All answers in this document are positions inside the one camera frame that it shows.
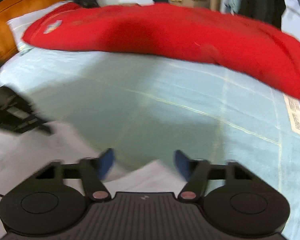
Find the white pillow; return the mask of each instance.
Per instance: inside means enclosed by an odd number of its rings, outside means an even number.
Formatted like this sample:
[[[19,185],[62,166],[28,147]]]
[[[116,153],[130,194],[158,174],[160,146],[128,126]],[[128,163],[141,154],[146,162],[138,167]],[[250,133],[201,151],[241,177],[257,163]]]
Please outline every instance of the white pillow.
[[[53,11],[55,8],[63,5],[67,2],[58,2],[55,3],[45,9],[34,11],[31,13],[24,14],[22,16],[19,16],[17,18],[13,18],[9,21],[7,21],[7,24],[10,27],[10,30],[13,34],[14,41],[17,45],[18,51],[21,52],[21,55],[27,53],[30,51],[33,46],[25,43],[22,40],[23,33],[26,31],[26,29],[36,20],[40,19],[41,17],[45,16],[47,13]]]

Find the ribbed rubber surface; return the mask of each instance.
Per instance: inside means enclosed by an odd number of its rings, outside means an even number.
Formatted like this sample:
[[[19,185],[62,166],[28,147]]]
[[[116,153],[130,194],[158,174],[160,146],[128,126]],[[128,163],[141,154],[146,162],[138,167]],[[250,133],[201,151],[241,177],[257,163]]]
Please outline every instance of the ribbed rubber surface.
[[[31,238],[7,234],[2,240]],[[36,240],[234,240],[207,223],[194,204],[172,193],[117,193],[93,204],[84,219],[66,232]],[[284,240],[279,234],[264,240]]]

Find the orange headboard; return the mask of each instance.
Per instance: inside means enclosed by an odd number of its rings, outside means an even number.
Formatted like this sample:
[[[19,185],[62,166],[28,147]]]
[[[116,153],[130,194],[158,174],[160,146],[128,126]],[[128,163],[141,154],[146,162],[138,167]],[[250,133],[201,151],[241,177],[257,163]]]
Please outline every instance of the orange headboard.
[[[5,62],[17,51],[8,20],[44,9],[64,0],[3,0],[0,2],[0,61]]]

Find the bed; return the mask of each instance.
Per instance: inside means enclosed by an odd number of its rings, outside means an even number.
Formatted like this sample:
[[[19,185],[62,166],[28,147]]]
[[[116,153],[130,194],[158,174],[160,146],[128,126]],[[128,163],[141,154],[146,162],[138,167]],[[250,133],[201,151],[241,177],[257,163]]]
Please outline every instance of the bed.
[[[21,15],[62,0],[36,1],[14,0],[13,8],[21,4]],[[17,16],[8,4],[0,4],[1,22]],[[300,134],[280,91],[218,65],[151,55],[34,48],[21,56],[8,31],[0,27],[0,86],[74,125],[93,149],[113,147],[129,170],[155,159],[173,170],[176,149],[242,163],[288,199],[283,234],[300,240]]]

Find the logo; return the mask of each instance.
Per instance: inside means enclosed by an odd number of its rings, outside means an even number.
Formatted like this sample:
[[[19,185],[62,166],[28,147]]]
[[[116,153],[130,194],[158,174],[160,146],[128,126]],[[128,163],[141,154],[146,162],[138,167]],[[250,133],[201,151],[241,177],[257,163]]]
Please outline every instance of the logo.
[[[149,196],[144,195],[143,197],[141,197],[142,200],[147,200],[149,198]]]
[[[52,32],[52,31],[54,31],[56,28],[58,28],[61,25],[61,23],[62,23],[62,20],[56,20],[55,23],[50,24],[46,28],[46,30],[43,32],[43,34],[48,34],[48,33]]]

